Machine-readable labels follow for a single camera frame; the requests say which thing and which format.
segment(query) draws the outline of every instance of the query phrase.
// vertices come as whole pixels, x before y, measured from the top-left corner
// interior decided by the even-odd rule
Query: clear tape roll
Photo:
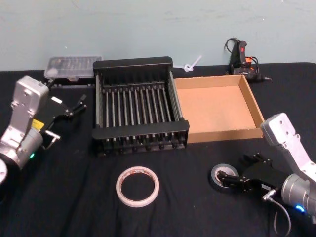
[[[150,196],[148,198],[146,198],[144,200],[140,200],[140,201],[130,200],[127,197],[125,197],[122,193],[122,183],[124,182],[124,180],[129,175],[136,174],[136,173],[143,173],[143,174],[148,175],[149,177],[152,178],[152,180],[155,184],[154,191],[152,192],[152,194],[150,194]],[[117,184],[116,184],[116,190],[117,190],[117,194],[118,194],[119,199],[125,205],[130,206],[130,207],[143,207],[143,206],[149,205],[150,203],[152,203],[156,199],[158,192],[159,192],[159,180],[158,180],[158,177],[156,176],[156,174],[152,170],[150,170],[146,167],[142,167],[142,166],[135,166],[135,167],[131,167],[131,168],[127,169],[119,176],[119,178],[117,180]]]

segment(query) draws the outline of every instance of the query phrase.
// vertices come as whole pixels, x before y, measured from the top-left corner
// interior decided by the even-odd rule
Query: cardboard box
[[[177,78],[188,143],[262,137],[264,121],[244,75]]]

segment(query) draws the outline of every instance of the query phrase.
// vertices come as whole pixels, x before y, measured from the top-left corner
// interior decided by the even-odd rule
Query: black dish rack
[[[99,155],[184,148],[182,116],[170,57],[96,61],[92,137]]]

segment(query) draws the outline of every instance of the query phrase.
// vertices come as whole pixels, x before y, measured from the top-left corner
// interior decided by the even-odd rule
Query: light blue wall
[[[0,0],[2,71],[67,55],[227,64],[230,37],[262,63],[316,62],[316,1]]]

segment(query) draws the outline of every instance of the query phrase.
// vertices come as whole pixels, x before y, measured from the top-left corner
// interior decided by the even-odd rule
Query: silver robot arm
[[[22,169],[32,152],[43,142],[32,128],[33,117],[44,106],[49,89],[29,76],[17,81],[11,103],[11,121],[0,141],[0,184],[8,175],[8,166]]]
[[[316,164],[305,151],[300,135],[285,113],[267,119],[261,129],[268,143],[282,151],[294,172],[283,184],[283,201],[316,216]]]

